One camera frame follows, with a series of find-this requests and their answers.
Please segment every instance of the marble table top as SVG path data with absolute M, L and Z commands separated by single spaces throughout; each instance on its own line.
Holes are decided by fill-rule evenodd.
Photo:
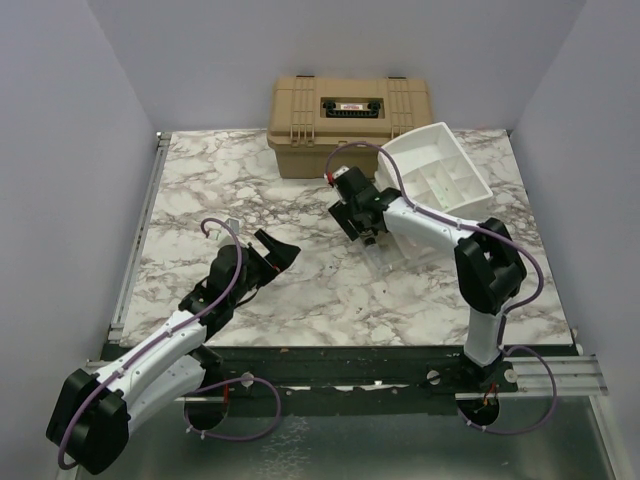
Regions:
M 454 133 L 493 189 L 488 212 L 505 222 L 545 272 L 542 296 L 510 314 L 505 343 L 571 343 L 506 132 Z M 329 215 L 327 208 L 335 200 L 321 179 L 281 179 L 263 130 L 175 133 L 121 345 L 143 340 L 207 275 L 216 248 L 199 223 L 208 216 L 241 219 L 245 243 L 263 228 L 302 249 L 293 266 L 238 309 L 210 345 L 463 344 L 469 312 L 453 261 L 443 258 L 415 271 L 376 278 L 358 246 Z M 534 286 L 530 273 L 521 295 Z

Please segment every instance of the brown plastic toolbox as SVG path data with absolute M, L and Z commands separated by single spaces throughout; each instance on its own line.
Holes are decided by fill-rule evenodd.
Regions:
M 384 145 L 431 123 L 424 80 L 283 77 L 273 88 L 267 140 L 282 178 L 318 178 L 324 175 L 327 156 L 339 145 L 356 140 Z M 377 152 L 347 150 L 331 168 L 341 165 L 358 166 L 373 177 Z

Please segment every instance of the black object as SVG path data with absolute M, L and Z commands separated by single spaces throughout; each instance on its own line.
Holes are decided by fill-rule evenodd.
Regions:
M 340 110 L 334 100 L 327 100 L 322 106 L 327 118 L 378 118 L 382 104 L 379 101 L 371 101 L 367 104 L 366 110 Z
M 71 418 L 99 385 L 94 375 L 82 369 L 65 380 L 47 426 L 49 440 L 60 445 Z M 100 392 L 71 433 L 66 452 L 93 475 L 111 465 L 129 441 L 129 415 L 121 395 L 119 390 Z
M 496 218 L 478 225 L 511 239 L 507 227 Z M 500 240 L 473 233 L 454 249 L 460 292 L 481 313 L 496 315 L 504 302 L 520 291 L 527 269 L 518 252 Z
M 207 340 L 229 323 L 233 311 L 250 290 L 262 288 L 291 266 L 300 253 L 294 245 L 279 242 L 264 230 L 254 236 L 269 253 L 262 257 L 251 244 L 242 247 L 242 267 L 238 281 L 227 297 L 211 312 L 200 319 L 207 327 Z M 199 282 L 178 304 L 179 310 L 194 315 L 211 305 L 227 288 L 236 269 L 237 253 L 235 245 L 226 245 L 218 250 L 218 256 L 211 262 L 209 276 Z
M 400 197 L 399 190 L 380 192 L 358 167 L 335 178 L 333 185 L 343 201 L 333 204 L 329 213 L 352 241 L 361 237 L 366 241 L 387 231 L 383 212 Z

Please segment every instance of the gray floor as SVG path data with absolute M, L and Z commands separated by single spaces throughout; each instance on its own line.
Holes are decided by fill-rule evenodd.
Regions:
M 545 400 L 503 400 L 496 426 L 534 422 Z M 427 415 L 286 417 L 269 437 L 233 444 L 185 434 L 174 403 L 144 425 L 114 465 L 81 479 L 350 480 L 613 479 L 587 398 L 561 399 L 541 430 L 485 435 L 458 417 Z M 228 419 L 227 433 L 249 433 L 268 419 Z

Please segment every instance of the toolbox lid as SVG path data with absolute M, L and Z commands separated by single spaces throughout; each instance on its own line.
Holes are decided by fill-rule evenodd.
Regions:
M 267 138 L 275 149 L 355 140 L 383 145 L 432 121 L 424 80 L 283 77 L 273 88 Z

